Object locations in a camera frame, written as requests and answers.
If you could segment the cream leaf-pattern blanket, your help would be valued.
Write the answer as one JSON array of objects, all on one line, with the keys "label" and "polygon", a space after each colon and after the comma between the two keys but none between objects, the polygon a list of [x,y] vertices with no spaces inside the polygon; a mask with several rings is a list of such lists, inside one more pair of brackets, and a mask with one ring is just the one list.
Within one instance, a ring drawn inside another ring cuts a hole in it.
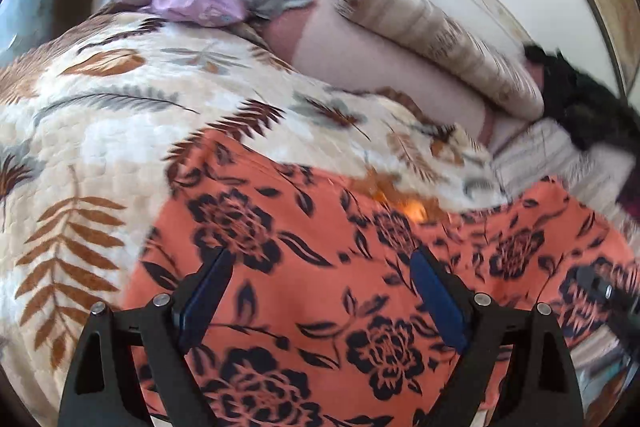
[{"label": "cream leaf-pattern blanket", "polygon": [[449,211],[503,202],[461,116],[303,75],[228,29],[100,15],[1,71],[1,394],[52,426],[93,303],[117,305],[207,130],[344,176],[395,173]]}]

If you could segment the pink quilted bed sheet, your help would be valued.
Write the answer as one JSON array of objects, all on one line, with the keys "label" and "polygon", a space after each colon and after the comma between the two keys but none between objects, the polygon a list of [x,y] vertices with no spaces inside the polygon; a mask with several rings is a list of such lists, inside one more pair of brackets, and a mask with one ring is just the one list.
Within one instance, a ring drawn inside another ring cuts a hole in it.
[{"label": "pink quilted bed sheet", "polygon": [[266,23],[262,38],[303,75],[348,91],[390,88],[427,119],[461,124],[494,153],[528,126],[425,58],[346,20],[333,0],[283,12]]}]

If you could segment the orange black floral garment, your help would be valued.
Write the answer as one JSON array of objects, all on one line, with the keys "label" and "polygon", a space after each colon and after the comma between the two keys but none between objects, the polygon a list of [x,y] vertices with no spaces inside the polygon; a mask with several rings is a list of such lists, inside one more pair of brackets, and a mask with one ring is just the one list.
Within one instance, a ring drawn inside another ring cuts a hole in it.
[{"label": "orange black floral garment", "polygon": [[590,267],[635,291],[639,263],[603,217],[544,178],[514,202],[419,225],[342,176],[278,164],[207,132],[126,289],[137,308],[217,248],[234,260],[188,363],[224,426],[410,426],[457,362],[410,279],[429,249],[500,305],[548,303],[570,345],[605,316],[575,280]]}]

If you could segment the striped floral side pillow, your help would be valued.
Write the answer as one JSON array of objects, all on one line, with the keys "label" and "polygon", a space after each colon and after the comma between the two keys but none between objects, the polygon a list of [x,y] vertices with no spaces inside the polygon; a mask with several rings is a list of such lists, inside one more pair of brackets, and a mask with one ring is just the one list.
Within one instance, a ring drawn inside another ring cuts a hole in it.
[{"label": "striped floral side pillow", "polygon": [[494,158],[506,194],[516,196],[544,176],[556,176],[570,195],[600,212],[637,249],[638,222],[617,202],[632,168],[632,155],[614,146],[578,150],[566,130],[551,119],[530,126]]}]

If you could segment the black garment pile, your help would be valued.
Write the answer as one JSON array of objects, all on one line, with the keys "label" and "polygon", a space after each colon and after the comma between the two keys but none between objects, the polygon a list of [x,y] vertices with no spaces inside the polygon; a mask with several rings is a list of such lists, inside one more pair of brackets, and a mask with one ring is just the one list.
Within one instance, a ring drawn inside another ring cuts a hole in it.
[{"label": "black garment pile", "polygon": [[570,65],[558,52],[524,46],[526,60],[542,67],[544,117],[554,119],[579,150],[600,143],[639,159],[639,114],[607,87]]}]

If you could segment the lilac floral cloth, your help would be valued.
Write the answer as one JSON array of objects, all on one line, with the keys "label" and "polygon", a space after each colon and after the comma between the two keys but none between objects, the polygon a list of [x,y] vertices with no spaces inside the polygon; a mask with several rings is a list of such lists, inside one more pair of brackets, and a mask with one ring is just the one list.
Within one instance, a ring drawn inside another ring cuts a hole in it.
[{"label": "lilac floral cloth", "polygon": [[194,23],[202,27],[224,27],[242,23],[248,11],[243,0],[112,0],[126,11],[157,15],[170,22]]}]

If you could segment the striped floral long pillow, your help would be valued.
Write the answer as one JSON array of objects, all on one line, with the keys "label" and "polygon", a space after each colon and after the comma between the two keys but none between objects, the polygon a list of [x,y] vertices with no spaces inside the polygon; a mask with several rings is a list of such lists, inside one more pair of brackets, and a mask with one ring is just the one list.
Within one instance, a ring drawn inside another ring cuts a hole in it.
[{"label": "striped floral long pillow", "polygon": [[544,113],[538,84],[515,57],[465,29],[431,0],[335,0],[351,22],[433,62],[513,117]]}]

